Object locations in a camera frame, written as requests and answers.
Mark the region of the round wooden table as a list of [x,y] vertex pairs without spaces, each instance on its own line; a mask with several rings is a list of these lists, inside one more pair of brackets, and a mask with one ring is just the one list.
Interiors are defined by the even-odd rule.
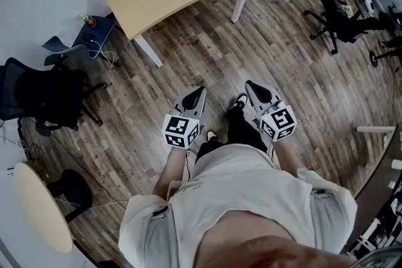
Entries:
[[37,237],[56,252],[71,253],[71,231],[38,174],[27,163],[18,163],[14,167],[13,185],[19,207]]

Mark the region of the person's chin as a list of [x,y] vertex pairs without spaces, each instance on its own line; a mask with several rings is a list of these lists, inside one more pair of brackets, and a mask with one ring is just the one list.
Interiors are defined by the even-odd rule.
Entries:
[[231,210],[204,233],[193,268],[349,268],[353,263],[346,255],[296,243],[272,220]]

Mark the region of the person's white t-shirt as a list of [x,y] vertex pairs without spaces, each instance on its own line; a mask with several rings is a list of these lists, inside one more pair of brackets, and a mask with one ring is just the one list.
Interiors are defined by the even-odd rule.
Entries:
[[202,156],[193,178],[168,200],[133,196],[119,249],[134,268],[192,268],[205,233],[231,211],[271,220],[298,244],[337,254],[353,231],[357,204],[314,171],[292,175],[262,151],[230,144]]

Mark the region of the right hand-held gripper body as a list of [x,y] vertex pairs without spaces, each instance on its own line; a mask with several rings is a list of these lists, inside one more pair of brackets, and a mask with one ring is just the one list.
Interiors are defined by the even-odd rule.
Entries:
[[272,142],[293,134],[297,125],[293,109],[285,103],[274,87],[263,82],[248,80],[245,89],[256,112],[255,120],[258,128]]

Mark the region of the dark table with white legs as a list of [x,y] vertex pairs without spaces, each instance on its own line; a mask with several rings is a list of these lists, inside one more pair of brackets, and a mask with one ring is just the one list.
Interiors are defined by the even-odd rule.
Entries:
[[397,243],[402,235],[402,138],[399,126],[359,126],[357,132],[382,134],[378,160],[355,193],[357,215],[347,253],[360,259],[373,250]]

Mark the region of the black round stool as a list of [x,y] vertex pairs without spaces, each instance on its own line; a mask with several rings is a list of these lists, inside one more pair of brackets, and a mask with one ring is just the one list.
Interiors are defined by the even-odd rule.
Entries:
[[72,169],[63,171],[59,180],[46,184],[46,187],[52,197],[57,198],[64,195],[67,201],[75,207],[74,211],[65,215],[67,223],[92,207],[93,197],[89,185],[83,176]]

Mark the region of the person's right shoe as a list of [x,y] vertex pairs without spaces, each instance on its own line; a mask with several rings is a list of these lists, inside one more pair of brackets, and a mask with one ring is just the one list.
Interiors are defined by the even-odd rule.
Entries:
[[243,92],[237,96],[237,98],[234,101],[234,105],[232,107],[233,108],[238,107],[242,110],[243,108],[245,108],[247,102],[248,102],[247,93]]

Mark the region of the person's left forearm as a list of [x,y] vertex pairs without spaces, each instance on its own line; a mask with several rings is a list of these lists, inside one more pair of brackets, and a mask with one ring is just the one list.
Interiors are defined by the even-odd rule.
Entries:
[[153,189],[153,194],[166,199],[172,181],[181,181],[185,167],[187,151],[173,147],[168,155],[165,167]]

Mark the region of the person's right forearm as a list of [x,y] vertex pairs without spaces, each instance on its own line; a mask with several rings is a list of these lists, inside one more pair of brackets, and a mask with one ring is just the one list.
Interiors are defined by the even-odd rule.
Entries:
[[298,177],[298,170],[305,169],[305,165],[296,155],[291,141],[287,138],[281,139],[273,143],[274,151],[278,158],[282,171],[290,173],[294,177]]

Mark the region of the small clear drink bottle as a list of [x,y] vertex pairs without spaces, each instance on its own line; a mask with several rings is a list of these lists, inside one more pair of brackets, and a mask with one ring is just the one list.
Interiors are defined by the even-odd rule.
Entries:
[[96,20],[89,15],[81,14],[80,18],[82,19],[84,24],[88,25],[90,28],[95,28],[97,26]]

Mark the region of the black swivel office chair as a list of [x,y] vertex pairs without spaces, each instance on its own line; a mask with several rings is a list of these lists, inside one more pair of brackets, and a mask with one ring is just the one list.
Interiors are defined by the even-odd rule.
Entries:
[[343,43],[355,43],[356,39],[368,31],[381,31],[389,28],[392,25],[391,18],[386,13],[379,13],[378,17],[367,17],[359,19],[362,16],[361,7],[357,2],[358,7],[356,14],[351,18],[347,17],[344,11],[345,2],[340,0],[320,0],[324,11],[323,16],[315,14],[310,10],[305,10],[304,15],[313,16],[319,23],[323,25],[321,32],[316,35],[310,35],[310,39],[314,40],[318,36],[328,32],[332,40],[334,48],[331,53],[333,55],[338,53],[338,47],[335,37]]

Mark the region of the blue padded chair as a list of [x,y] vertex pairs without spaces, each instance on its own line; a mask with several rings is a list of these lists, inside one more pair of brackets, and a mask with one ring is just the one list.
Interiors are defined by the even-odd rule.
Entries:
[[116,26],[112,19],[101,16],[92,17],[96,20],[97,26],[90,28],[84,24],[72,46],[64,45],[58,36],[51,37],[42,45],[51,52],[45,58],[44,66],[61,64],[69,58],[81,60],[100,58],[110,64],[111,68],[118,66],[115,62],[116,54],[111,51],[103,51],[102,48],[114,28],[119,31],[122,29]]

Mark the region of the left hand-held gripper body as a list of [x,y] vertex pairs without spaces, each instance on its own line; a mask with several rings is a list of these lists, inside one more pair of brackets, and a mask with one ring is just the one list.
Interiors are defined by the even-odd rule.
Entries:
[[198,86],[177,97],[163,123],[163,137],[167,145],[188,149],[194,142],[201,131],[206,93],[204,86]]

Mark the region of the black mesh office chair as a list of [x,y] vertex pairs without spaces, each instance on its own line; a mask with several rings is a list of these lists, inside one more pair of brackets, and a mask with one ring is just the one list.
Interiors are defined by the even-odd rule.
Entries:
[[97,119],[84,105],[84,99],[106,83],[89,85],[86,74],[53,63],[51,70],[35,70],[15,58],[0,66],[0,119],[9,121],[34,118],[36,131],[49,137],[51,131],[67,127],[78,129],[79,118],[86,114],[98,126]]

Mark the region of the person's black trousers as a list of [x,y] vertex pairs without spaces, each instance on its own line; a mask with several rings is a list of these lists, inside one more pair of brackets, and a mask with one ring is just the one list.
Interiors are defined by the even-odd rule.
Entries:
[[207,153],[228,144],[245,144],[264,153],[268,152],[268,147],[262,141],[260,133],[245,120],[243,110],[240,106],[235,105],[231,108],[227,113],[227,119],[229,121],[228,141],[225,144],[220,142],[215,132],[212,131],[214,136],[211,139],[207,139],[207,142],[201,145],[195,162]]

